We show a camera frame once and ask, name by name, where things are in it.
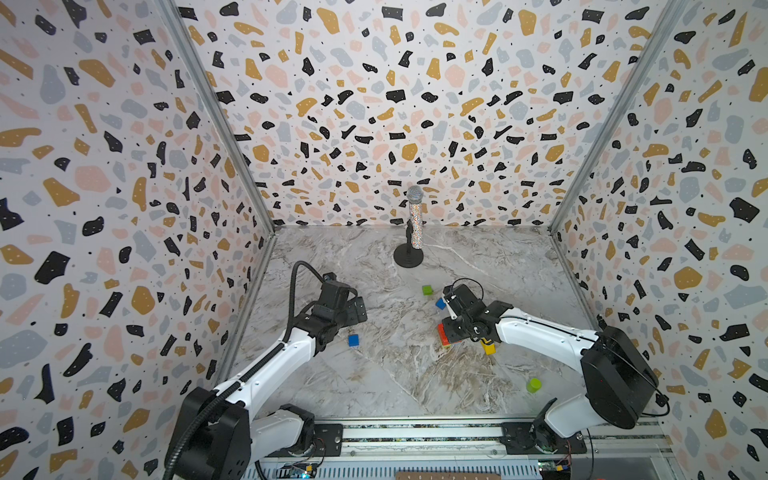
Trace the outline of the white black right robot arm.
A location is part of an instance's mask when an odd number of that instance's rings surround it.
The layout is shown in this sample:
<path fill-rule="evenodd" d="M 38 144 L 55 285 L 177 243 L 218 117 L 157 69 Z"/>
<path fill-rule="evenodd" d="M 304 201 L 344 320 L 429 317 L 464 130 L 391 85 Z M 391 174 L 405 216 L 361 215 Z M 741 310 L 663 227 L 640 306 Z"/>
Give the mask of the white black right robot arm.
<path fill-rule="evenodd" d="M 441 326 L 448 343 L 471 340 L 520 346 L 581 375 L 584 393 L 563 402 L 549 401 L 532 422 L 531 436 L 541 448 L 602 423 L 632 429 L 658 393 L 657 375 L 616 327 L 578 329 L 502 301 L 486 304 L 462 280 L 445 287 L 442 300 L 448 316 Z"/>

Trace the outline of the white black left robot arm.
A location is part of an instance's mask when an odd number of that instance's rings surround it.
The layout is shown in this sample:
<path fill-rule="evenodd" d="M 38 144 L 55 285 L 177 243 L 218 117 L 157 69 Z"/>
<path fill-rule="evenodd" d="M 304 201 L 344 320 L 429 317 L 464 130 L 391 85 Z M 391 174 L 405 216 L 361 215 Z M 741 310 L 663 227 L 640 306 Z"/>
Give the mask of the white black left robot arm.
<path fill-rule="evenodd" d="M 366 321 L 363 298 L 333 279 L 317 300 L 291 320 L 280 339 L 249 366 L 212 389 L 184 399 L 164 460 L 166 479 L 240 479 L 250 466 L 279 450 L 311 449 L 315 417 L 293 405 L 261 416 L 261 408 L 340 330 Z"/>

